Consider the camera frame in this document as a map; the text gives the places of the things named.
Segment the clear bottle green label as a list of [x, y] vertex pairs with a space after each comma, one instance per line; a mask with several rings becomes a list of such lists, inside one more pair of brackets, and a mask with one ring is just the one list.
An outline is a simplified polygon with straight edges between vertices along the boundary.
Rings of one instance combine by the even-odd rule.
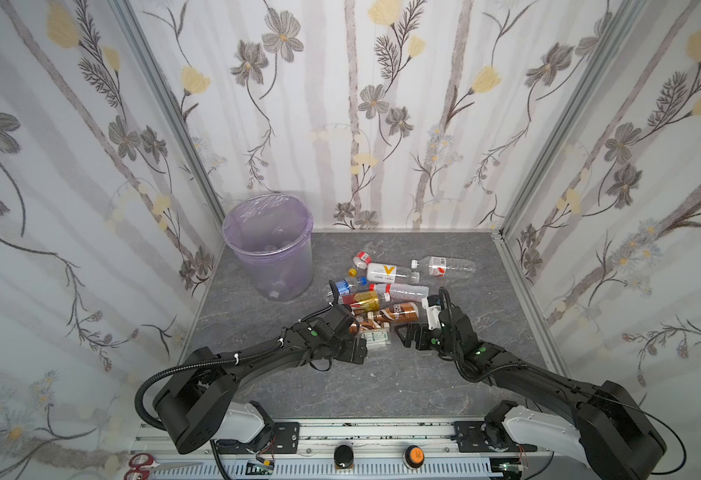
[[368, 350], [380, 349], [391, 345], [390, 332], [388, 330], [370, 330], [361, 334], [366, 341]]

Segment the clear bottle red white label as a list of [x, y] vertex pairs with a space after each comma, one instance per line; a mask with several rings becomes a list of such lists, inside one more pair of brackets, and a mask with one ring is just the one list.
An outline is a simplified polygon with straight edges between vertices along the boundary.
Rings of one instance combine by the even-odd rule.
[[467, 279], [477, 272], [477, 264], [468, 259], [427, 256], [421, 259], [413, 259], [411, 268], [430, 277]]

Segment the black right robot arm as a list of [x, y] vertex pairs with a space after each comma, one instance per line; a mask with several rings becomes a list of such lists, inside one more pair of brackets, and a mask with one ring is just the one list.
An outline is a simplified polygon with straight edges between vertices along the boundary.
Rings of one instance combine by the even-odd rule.
[[601, 385], [574, 380], [526, 362], [506, 348], [479, 338], [472, 320], [452, 302], [446, 288], [426, 299], [437, 310], [436, 325], [405, 323], [394, 328], [406, 348], [432, 350], [452, 363], [460, 378], [472, 384], [509, 390], [538, 404], [580, 434], [585, 461], [602, 479], [648, 479], [682, 470], [682, 460], [670, 470], [658, 465], [668, 446], [655, 425], [666, 422], [640, 408], [620, 384]]

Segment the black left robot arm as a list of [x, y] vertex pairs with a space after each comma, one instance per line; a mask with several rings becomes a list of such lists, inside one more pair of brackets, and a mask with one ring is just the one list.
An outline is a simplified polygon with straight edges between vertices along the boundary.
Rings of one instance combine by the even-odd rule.
[[367, 340], [350, 309], [329, 305], [288, 326], [275, 338], [244, 350], [194, 350], [183, 364], [150, 376], [136, 390], [142, 422], [168, 433], [189, 454], [214, 438], [240, 388], [285, 369], [314, 362], [362, 365]]

